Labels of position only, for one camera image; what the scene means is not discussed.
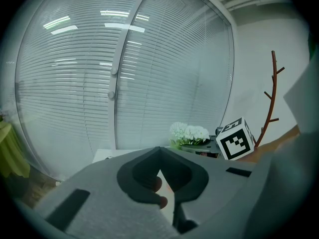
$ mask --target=decorative branch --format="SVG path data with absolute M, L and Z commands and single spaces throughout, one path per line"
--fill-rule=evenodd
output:
M 258 140 L 256 142 L 255 138 L 254 142 L 255 142 L 255 148 L 257 148 L 261 142 L 261 140 L 263 139 L 265 132 L 267 130 L 268 124 L 270 122 L 274 122 L 274 121 L 278 121 L 279 118 L 276 119 L 271 119 L 271 114 L 273 113 L 273 109 L 274 109 L 274 105 L 275 105 L 275 98 L 276 98 L 276 90 L 277 90 L 277 74 L 279 74 L 280 72 L 282 72 L 285 68 L 281 68 L 280 70 L 277 71 L 277 61 L 276 61 L 276 55 L 275 52 L 272 51 L 271 52 L 272 58 L 273 58 L 273 76 L 272 76 L 272 80 L 273 80 L 273 92 L 272 95 L 270 96 L 266 91 L 264 92 L 266 94 L 267 97 L 270 98 L 270 106 L 269 106 L 269 111 L 268 111 L 268 115 L 265 121 L 264 126 L 261 128 L 261 133 L 260 136 L 258 137 Z

